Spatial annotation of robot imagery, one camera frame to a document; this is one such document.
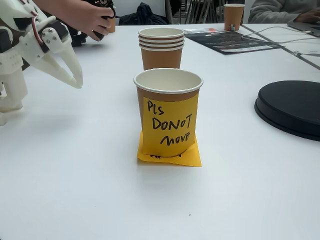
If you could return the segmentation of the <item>person's hand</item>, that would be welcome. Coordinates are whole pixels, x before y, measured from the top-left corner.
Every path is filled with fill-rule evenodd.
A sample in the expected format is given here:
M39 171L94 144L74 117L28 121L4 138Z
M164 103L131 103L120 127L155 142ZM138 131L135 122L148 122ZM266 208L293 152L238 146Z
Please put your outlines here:
M93 40L100 41L96 33L106 36L108 35L107 28L111 27L109 20L104 17L113 17L114 12L109 7L94 6L86 1L80 0L74 5L72 13L73 23L69 25L73 28L87 34Z
M298 15L294 20L297 23L317 23L320 21L320 9L315 8Z

